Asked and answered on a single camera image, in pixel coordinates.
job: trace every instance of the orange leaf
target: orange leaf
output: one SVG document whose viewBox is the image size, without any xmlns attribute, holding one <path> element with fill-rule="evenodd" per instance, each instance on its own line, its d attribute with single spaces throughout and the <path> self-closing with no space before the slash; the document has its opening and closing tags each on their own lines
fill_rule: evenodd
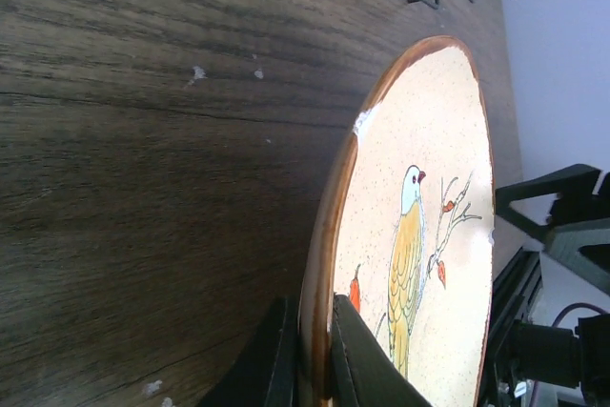
<svg viewBox="0 0 610 407">
<path fill-rule="evenodd" d="M 438 279 L 442 283 L 443 288 L 447 288 L 446 285 L 446 276 L 445 276 L 445 263 L 442 261 L 438 262 Z"/>
<path fill-rule="evenodd" d="M 450 200 L 449 202 L 447 202 L 447 205 L 443 205 L 442 206 L 442 212 L 444 214 L 446 214 L 446 213 L 452 211 L 455 206 L 456 206 L 456 204 L 454 204 L 454 201 Z"/>
<path fill-rule="evenodd" d="M 360 313 L 360 283 L 358 282 L 358 270 L 360 269 L 360 264 L 356 267 L 356 273 L 354 274 L 354 279 L 350 283 L 350 302 L 356 309 L 358 313 Z"/>
</svg>

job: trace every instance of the painted bird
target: painted bird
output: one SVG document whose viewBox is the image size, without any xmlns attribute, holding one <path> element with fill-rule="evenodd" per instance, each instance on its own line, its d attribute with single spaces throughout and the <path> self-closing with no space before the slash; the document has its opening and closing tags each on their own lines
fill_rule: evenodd
<svg viewBox="0 0 610 407">
<path fill-rule="evenodd" d="M 409 336 L 425 282 L 425 263 L 421 262 L 425 224 L 420 188 L 425 176 L 418 166 L 411 166 L 404 177 L 400 220 L 388 281 L 390 359 L 405 378 Z"/>
</svg>

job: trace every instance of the bird tail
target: bird tail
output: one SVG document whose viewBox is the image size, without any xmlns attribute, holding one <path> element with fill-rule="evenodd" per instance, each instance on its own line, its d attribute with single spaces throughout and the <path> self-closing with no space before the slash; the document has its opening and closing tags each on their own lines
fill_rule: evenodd
<svg viewBox="0 0 610 407">
<path fill-rule="evenodd" d="M 407 320 L 404 316 L 396 323 L 394 334 L 394 367 L 402 376 L 407 377 L 407 366 L 409 359 L 409 330 L 407 329 Z"/>
</svg>

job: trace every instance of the bird head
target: bird head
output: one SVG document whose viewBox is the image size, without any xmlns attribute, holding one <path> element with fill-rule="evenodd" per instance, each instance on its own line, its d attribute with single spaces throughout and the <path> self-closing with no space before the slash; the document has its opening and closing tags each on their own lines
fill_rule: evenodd
<svg viewBox="0 0 610 407">
<path fill-rule="evenodd" d="M 401 213 L 407 214 L 416 200 L 421 199 L 421 180 L 426 176 L 424 171 L 421 171 L 418 166 L 411 166 L 407 169 L 402 183 L 402 208 Z"/>
</svg>

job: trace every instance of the wooden table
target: wooden table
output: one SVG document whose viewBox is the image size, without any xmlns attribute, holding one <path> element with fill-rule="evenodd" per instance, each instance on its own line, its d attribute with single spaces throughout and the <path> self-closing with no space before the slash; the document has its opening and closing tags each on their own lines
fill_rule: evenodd
<svg viewBox="0 0 610 407">
<path fill-rule="evenodd" d="M 404 1 L 0 0 L 0 405 L 193 405 L 299 291 L 339 143 L 419 38 L 473 50 L 519 181 L 500 0 Z"/>
</svg>

